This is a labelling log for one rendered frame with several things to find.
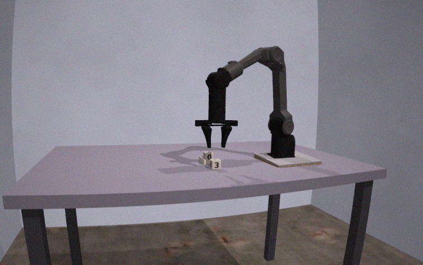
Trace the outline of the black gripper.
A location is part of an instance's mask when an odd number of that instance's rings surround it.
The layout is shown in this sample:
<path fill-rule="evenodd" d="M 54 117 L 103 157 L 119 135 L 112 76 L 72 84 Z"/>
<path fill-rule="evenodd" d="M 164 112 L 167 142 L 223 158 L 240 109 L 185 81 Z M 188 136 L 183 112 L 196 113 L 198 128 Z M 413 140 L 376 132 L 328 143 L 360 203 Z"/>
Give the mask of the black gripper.
<path fill-rule="evenodd" d="M 225 125 L 209 125 L 209 124 L 225 124 Z M 209 107 L 208 120 L 195 120 L 195 126 L 201 126 L 206 138 L 207 147 L 211 148 L 212 128 L 210 126 L 221 126 L 222 132 L 222 148 L 225 148 L 226 142 L 232 126 L 238 126 L 237 120 L 226 120 L 226 108 Z"/>

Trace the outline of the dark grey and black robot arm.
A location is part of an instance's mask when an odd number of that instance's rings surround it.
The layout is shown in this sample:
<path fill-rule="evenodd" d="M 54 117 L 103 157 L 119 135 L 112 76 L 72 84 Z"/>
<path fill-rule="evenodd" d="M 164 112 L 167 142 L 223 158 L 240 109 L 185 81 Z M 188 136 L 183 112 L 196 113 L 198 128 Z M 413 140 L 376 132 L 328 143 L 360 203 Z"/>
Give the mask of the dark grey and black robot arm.
<path fill-rule="evenodd" d="M 226 107 L 226 87 L 243 74 L 243 70 L 259 62 L 272 70 L 273 112 L 269 115 L 268 128 L 272 134 L 271 153 L 273 158 L 295 157 L 295 137 L 292 115 L 287 111 L 286 64 L 284 52 L 278 47 L 258 48 L 240 61 L 229 61 L 217 72 L 208 75 L 209 107 Z M 274 63 L 272 63 L 274 62 Z M 282 119 L 281 119 L 282 118 Z"/>

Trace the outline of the white cube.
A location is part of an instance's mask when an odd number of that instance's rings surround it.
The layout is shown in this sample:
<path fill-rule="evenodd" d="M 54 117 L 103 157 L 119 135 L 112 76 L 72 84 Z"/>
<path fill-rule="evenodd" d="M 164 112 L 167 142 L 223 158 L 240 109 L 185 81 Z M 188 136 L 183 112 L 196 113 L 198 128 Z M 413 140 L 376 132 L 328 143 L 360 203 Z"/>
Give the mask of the white cube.
<path fill-rule="evenodd" d="M 221 169 L 221 160 L 220 159 L 210 159 L 210 168 L 212 170 L 220 170 Z"/>
<path fill-rule="evenodd" d="M 203 152 L 203 159 L 214 159 L 214 153 L 213 152 Z"/>

